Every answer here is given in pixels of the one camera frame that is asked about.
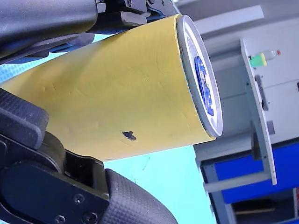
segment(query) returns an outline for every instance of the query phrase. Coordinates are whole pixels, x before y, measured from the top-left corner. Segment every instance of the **yellow cardboard tube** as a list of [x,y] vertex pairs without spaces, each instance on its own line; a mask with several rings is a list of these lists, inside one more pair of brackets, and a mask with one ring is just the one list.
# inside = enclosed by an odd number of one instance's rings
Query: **yellow cardboard tube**
[[50,116],[47,131],[102,161],[213,140],[184,73],[180,15],[112,36],[1,85]]

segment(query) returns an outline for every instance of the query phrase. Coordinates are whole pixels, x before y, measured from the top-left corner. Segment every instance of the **black metal bracket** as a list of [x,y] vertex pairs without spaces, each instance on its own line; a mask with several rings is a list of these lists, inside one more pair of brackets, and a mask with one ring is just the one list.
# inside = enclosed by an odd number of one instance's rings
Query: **black metal bracket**
[[1,9],[0,65],[47,57],[61,45],[63,51],[82,47],[69,42],[84,32],[115,34],[177,13],[171,0],[51,0],[51,7],[47,1],[11,0]]

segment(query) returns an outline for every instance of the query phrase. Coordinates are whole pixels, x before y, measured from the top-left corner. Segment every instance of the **white shelf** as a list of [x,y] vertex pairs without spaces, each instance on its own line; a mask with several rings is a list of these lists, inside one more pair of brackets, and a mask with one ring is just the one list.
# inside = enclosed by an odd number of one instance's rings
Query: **white shelf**
[[246,49],[246,39],[241,39],[241,53],[245,62],[248,75],[244,76],[246,95],[249,101],[249,109],[256,129],[257,139],[263,161],[264,172],[269,173],[272,184],[277,184],[276,171],[273,159],[271,141],[266,125],[265,113],[262,109],[262,97],[255,81],[255,73],[249,63],[249,54]]

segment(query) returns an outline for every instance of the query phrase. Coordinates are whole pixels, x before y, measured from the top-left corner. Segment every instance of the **black rubber pad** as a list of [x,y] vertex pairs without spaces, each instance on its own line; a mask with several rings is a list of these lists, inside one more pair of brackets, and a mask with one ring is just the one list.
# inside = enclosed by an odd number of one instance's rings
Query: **black rubber pad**
[[118,173],[106,169],[110,205],[100,224],[177,224],[154,196]]
[[32,149],[38,149],[45,135],[49,115],[0,88],[0,133]]

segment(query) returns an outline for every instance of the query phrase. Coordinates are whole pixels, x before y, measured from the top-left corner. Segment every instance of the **white cabinet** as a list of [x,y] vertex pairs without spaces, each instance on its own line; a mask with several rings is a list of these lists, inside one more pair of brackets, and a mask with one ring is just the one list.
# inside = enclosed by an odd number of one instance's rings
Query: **white cabinet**
[[275,134],[270,135],[271,143],[299,137],[299,79],[264,88],[269,110],[267,121],[272,120]]
[[267,67],[257,68],[264,87],[294,81],[299,78],[299,23],[280,29],[268,29],[246,37],[246,47],[250,55],[265,50],[281,50],[281,56],[267,62]]

